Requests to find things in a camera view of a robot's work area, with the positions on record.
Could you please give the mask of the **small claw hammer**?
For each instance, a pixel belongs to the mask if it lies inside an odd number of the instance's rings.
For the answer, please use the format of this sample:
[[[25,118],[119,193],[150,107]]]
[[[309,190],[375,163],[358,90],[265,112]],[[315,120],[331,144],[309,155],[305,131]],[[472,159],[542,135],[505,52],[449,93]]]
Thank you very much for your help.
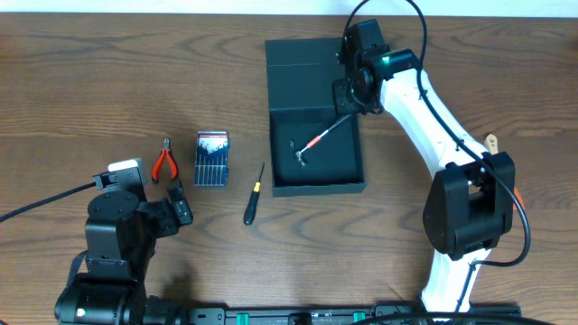
[[[307,165],[306,160],[303,158],[303,154],[306,151],[309,151],[310,149],[312,149],[317,143],[319,143],[321,141],[321,139],[323,137],[325,137],[326,135],[328,135],[330,132],[332,132],[334,129],[336,129],[337,127],[339,127],[340,125],[344,124],[345,122],[347,122],[349,119],[351,119],[352,114],[349,115],[345,115],[345,116],[341,116],[340,118],[338,118],[335,122],[333,122],[330,126],[328,126],[322,133],[320,133],[319,135],[316,135],[312,140],[310,140],[303,148],[301,149],[296,149],[294,146],[294,140],[290,141],[290,146],[292,151],[294,152],[294,157],[296,159],[296,161],[298,163],[300,163],[302,165],[302,167]]]

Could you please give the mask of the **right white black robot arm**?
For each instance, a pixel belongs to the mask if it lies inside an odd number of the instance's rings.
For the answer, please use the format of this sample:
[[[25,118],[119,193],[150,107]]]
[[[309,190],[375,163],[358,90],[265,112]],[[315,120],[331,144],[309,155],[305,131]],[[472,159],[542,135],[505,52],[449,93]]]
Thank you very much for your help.
[[[345,29],[338,60],[346,73],[333,84],[338,108],[389,113],[431,174],[423,224],[434,255],[420,295],[424,308],[470,311],[481,265],[512,228],[512,159],[491,153],[468,134],[433,90],[416,55],[391,49],[376,20]]]

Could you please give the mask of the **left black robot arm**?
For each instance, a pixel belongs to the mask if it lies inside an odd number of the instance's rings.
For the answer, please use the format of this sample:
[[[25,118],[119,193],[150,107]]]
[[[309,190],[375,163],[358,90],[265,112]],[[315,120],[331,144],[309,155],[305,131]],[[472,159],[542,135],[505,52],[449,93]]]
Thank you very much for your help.
[[[111,190],[88,205],[88,249],[70,266],[69,279],[54,307],[59,324],[187,324],[186,308],[149,296],[145,277],[156,241],[178,234],[193,215],[180,180],[168,196],[148,201],[131,190]]]

